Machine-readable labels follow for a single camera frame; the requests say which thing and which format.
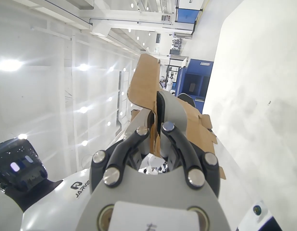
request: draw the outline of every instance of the cardboard flap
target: cardboard flap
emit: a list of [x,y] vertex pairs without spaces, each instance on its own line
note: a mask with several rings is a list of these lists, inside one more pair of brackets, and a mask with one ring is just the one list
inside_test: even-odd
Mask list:
[[156,114],[156,95],[159,90],[159,63],[148,54],[142,54],[127,92],[129,100]]
[[179,98],[177,100],[183,106],[187,115],[187,139],[203,151],[215,153],[213,134],[203,127],[201,123],[202,115],[199,110]]
[[[160,90],[159,69],[160,65],[156,58],[148,54],[142,54],[127,92],[127,96],[132,103],[153,111],[155,121],[157,121],[156,96]],[[203,151],[215,153],[213,143],[217,144],[217,138],[213,133],[208,131],[212,127],[209,115],[202,115],[198,109],[192,107],[187,102],[179,98],[176,99],[183,106],[187,115],[187,139]],[[157,133],[156,122],[153,124],[150,133],[150,152],[160,157],[160,137]],[[221,167],[220,177],[225,179]]]
[[201,116],[201,121],[202,121],[202,125],[204,126],[204,128],[207,129],[212,129],[212,122],[210,121],[210,116],[209,115],[202,115]]

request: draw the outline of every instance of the blue machine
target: blue machine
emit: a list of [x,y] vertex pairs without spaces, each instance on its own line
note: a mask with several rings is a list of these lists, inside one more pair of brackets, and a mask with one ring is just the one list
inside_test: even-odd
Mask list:
[[176,80],[175,96],[186,93],[202,113],[213,62],[191,59],[187,68],[180,68]]

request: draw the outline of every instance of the silver bolt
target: silver bolt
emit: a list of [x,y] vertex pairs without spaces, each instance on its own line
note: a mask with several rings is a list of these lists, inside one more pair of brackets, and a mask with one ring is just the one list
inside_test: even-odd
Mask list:
[[103,182],[106,185],[115,184],[120,178],[120,171],[116,167],[109,167],[103,174]]
[[207,162],[207,164],[211,165],[211,166],[216,165],[218,162],[217,157],[213,153],[206,153],[204,158],[205,158],[205,161]]
[[94,163],[101,163],[106,157],[106,153],[104,151],[98,151],[93,155]]
[[205,176],[201,170],[194,168],[188,172],[188,180],[193,186],[202,187],[205,183]]
[[148,131],[149,131],[148,128],[146,128],[145,126],[140,126],[136,130],[137,134],[140,135],[140,136],[145,136]]
[[162,125],[162,128],[165,131],[172,131],[174,130],[174,124],[172,122],[164,122],[164,124]]

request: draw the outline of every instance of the white label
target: white label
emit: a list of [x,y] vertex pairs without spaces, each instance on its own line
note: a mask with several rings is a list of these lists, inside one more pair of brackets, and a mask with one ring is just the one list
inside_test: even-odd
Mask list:
[[199,231],[195,212],[118,201],[114,205],[109,231]]

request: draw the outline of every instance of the jarvis logo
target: jarvis logo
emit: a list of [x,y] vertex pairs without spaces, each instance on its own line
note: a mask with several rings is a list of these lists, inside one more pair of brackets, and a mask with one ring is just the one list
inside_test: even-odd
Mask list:
[[88,180],[83,186],[82,182],[74,182],[71,186],[72,189],[77,189],[76,198],[83,192],[83,190],[90,184],[90,180]]
[[81,185],[82,185],[82,182],[74,182],[73,185],[71,186],[71,188],[78,189],[79,186],[81,186]]

